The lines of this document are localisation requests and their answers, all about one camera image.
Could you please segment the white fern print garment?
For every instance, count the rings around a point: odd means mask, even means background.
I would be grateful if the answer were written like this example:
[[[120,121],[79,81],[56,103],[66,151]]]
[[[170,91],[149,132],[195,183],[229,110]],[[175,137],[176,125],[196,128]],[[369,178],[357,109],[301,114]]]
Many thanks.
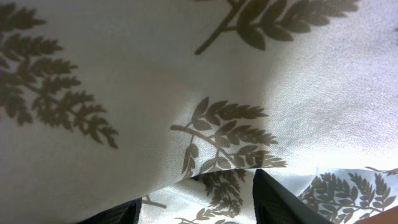
[[[1,222],[332,223],[397,206],[397,1],[1,2]]]

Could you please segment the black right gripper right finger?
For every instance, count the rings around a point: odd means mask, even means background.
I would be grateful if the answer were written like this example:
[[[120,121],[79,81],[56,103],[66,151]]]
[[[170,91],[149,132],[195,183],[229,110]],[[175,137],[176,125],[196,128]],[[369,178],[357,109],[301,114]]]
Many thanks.
[[[332,224],[262,169],[255,172],[252,195],[257,224]]]

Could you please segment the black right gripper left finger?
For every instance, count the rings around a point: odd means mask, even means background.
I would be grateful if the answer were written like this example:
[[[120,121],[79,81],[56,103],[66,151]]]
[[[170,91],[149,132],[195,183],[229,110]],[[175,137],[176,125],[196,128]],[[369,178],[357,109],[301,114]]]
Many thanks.
[[[100,212],[77,224],[138,224],[142,199],[131,200]]]

